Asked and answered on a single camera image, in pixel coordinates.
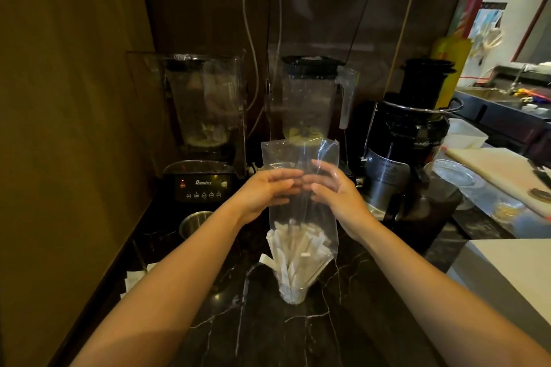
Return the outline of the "black and steel juicer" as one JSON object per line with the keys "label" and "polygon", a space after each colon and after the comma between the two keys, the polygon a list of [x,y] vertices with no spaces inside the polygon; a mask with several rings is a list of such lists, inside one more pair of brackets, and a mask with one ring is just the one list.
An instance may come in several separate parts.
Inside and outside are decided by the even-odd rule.
{"label": "black and steel juicer", "polygon": [[426,166],[448,133],[448,115],[458,110],[436,106],[446,78],[456,73],[453,62],[412,58],[401,70],[400,91],[375,107],[362,157],[366,201],[383,214],[429,187]]}

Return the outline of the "white box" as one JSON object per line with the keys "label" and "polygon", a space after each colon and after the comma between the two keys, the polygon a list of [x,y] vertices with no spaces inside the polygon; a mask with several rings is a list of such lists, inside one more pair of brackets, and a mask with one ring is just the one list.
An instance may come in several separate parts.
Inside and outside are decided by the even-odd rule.
{"label": "white box", "polygon": [[470,240],[446,274],[551,353],[551,238]]}

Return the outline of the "person's right hand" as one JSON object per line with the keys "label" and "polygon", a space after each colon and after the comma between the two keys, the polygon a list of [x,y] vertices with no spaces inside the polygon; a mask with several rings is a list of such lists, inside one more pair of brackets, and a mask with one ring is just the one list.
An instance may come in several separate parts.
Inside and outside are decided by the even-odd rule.
{"label": "person's right hand", "polygon": [[315,168],[317,174],[303,176],[304,189],[312,193],[312,200],[329,206],[352,239],[364,243],[368,229],[377,226],[378,221],[368,210],[355,183],[346,175],[344,180],[334,180],[326,172]]}

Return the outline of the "clear glass plate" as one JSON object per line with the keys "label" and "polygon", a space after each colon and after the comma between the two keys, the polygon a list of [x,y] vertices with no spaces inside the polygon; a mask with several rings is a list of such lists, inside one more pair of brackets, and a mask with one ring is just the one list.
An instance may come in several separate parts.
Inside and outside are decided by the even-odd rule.
{"label": "clear glass plate", "polygon": [[432,163],[431,169],[440,178],[457,187],[474,188],[479,183],[479,176],[458,162],[437,159]]}

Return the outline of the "person's left forearm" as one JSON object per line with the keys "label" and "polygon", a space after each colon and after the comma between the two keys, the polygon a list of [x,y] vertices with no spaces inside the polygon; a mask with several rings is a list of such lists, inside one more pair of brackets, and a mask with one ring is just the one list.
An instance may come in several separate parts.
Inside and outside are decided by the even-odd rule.
{"label": "person's left forearm", "polygon": [[111,310],[70,367],[167,367],[239,230],[255,218],[228,200]]}

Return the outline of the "steel faucet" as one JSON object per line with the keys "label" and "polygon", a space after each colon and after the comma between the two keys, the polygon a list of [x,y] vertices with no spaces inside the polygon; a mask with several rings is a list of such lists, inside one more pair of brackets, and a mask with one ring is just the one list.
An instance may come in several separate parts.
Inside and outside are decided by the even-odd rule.
{"label": "steel faucet", "polygon": [[512,84],[510,85],[509,89],[507,90],[508,95],[513,96],[517,92],[517,90],[519,89],[520,78],[521,78],[522,74],[529,71],[530,68],[531,68],[530,63],[523,63],[522,64],[522,66],[518,70]]}

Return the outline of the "black juicer pulp container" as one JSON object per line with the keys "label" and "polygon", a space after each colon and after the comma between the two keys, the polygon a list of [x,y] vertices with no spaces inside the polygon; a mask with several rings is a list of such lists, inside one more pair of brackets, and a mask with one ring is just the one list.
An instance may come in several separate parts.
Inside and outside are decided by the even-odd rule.
{"label": "black juicer pulp container", "polygon": [[432,174],[426,188],[401,199],[391,229],[417,253],[424,255],[463,201],[454,184]]}

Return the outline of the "stainless steel sink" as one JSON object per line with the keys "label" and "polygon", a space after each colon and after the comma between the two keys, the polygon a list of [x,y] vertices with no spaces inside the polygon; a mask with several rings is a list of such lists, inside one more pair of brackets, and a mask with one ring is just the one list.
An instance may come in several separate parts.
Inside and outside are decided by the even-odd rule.
{"label": "stainless steel sink", "polygon": [[538,119],[551,120],[551,105],[537,105],[531,101],[524,101],[497,88],[460,87],[455,90],[453,97],[463,103],[457,114],[466,120],[480,121],[486,112],[508,113],[510,110],[527,113]]}

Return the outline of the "person's left hand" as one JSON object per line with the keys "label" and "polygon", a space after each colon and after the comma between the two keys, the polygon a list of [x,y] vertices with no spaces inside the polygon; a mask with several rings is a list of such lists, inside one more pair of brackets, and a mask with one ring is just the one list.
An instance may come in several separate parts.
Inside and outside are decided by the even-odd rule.
{"label": "person's left hand", "polygon": [[238,216],[238,224],[244,226],[269,207],[270,198],[269,170],[262,170],[250,177],[231,197],[230,208]]}

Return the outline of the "person's right forearm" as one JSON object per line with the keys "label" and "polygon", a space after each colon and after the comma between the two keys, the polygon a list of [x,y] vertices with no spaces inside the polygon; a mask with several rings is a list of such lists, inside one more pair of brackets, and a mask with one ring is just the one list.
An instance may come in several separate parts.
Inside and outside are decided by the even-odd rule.
{"label": "person's right forearm", "polygon": [[341,224],[370,252],[449,367],[551,367],[551,354],[451,280],[368,210]]}

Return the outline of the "white cutting board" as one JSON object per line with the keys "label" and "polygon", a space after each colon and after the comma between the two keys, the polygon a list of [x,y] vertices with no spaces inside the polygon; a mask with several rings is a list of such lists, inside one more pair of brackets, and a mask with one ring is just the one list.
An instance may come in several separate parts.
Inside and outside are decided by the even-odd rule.
{"label": "white cutting board", "polygon": [[526,157],[506,148],[492,147],[448,148],[446,155],[541,217],[551,220],[551,202],[541,201],[529,194],[531,189],[539,189],[551,195],[551,188],[535,174]]}

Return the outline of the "clear plastic bag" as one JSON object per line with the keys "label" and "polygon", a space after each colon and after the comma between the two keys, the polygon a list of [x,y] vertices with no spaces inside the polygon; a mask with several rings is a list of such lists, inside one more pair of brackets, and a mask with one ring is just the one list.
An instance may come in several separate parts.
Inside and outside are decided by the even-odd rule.
{"label": "clear plastic bag", "polygon": [[[312,160],[323,160],[334,165],[339,163],[339,144],[324,138],[309,141],[269,141],[262,143],[265,169],[290,168],[304,171],[304,175],[317,174]],[[269,207],[269,222],[286,223],[294,219],[298,223],[314,223],[326,232],[336,231],[337,221],[332,210],[323,203],[311,199],[311,192],[304,190],[293,196],[290,203]]]}

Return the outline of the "white paper napkins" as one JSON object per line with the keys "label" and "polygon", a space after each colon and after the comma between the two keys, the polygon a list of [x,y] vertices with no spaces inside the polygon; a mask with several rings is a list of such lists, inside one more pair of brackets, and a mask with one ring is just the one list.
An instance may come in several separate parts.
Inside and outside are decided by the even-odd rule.
{"label": "white paper napkins", "polygon": [[145,277],[158,263],[151,263],[146,266],[145,270],[127,271],[125,278],[125,292],[120,294],[122,300],[125,295],[143,278]]}

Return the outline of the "stainless steel cup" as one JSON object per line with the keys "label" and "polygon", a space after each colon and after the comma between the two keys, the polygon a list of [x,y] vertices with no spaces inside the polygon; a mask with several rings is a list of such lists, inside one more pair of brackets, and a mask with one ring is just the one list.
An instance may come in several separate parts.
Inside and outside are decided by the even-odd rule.
{"label": "stainless steel cup", "polygon": [[213,211],[202,210],[185,217],[179,225],[179,234],[183,240],[187,240],[195,233],[205,221],[213,214]]}

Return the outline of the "black handled knife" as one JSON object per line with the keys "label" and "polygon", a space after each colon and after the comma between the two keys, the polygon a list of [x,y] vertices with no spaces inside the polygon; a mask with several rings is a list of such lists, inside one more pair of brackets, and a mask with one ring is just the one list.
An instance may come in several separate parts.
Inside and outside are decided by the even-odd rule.
{"label": "black handled knife", "polygon": [[551,190],[551,176],[548,175],[545,168],[543,166],[540,166],[534,163],[531,159],[527,159],[527,162],[532,168],[534,175],[536,175],[536,177],[540,179],[541,182],[545,184],[548,189]]}

